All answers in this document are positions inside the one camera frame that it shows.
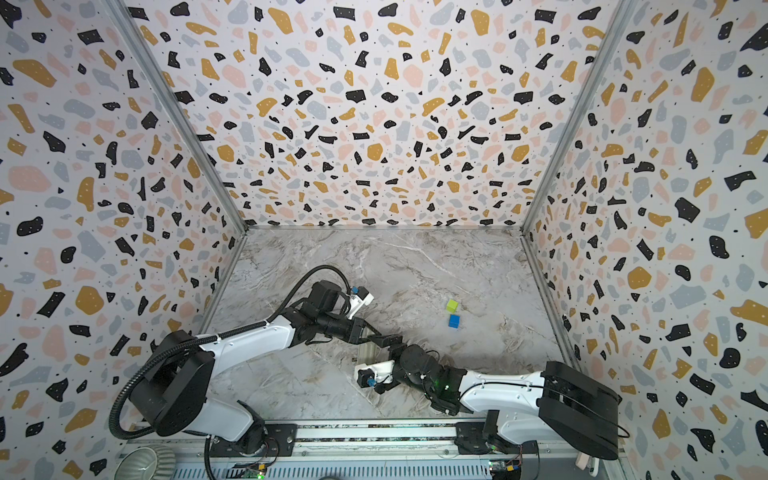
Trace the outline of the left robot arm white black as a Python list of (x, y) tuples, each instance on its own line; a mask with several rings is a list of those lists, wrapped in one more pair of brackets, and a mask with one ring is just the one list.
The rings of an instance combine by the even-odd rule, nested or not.
[(243, 403), (210, 394), (212, 379), (253, 359), (310, 344), (316, 336), (364, 344), (368, 324), (358, 312), (373, 299), (364, 287), (344, 291), (322, 280), (271, 320), (213, 335), (174, 332), (129, 381), (114, 409), (130, 402), (150, 432), (161, 437), (194, 432), (239, 441), (258, 432), (261, 419)]

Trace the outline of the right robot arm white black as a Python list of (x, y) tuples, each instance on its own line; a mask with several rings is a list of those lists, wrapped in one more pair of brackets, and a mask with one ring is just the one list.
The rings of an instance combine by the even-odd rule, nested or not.
[(485, 413), (484, 442), (501, 450), (540, 438), (560, 438), (590, 457), (619, 457), (620, 396), (560, 362), (542, 371), (492, 375), (441, 364), (418, 345), (389, 346), (389, 359), (355, 367), (358, 385), (383, 394), (396, 386), (421, 392), (446, 415)]

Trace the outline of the white remote control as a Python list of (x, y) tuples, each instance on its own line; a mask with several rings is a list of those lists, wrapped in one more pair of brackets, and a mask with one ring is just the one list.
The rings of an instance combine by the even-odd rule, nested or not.
[(381, 348), (374, 342), (368, 342), (359, 347), (358, 360), (363, 364), (374, 364), (378, 362), (378, 356)]

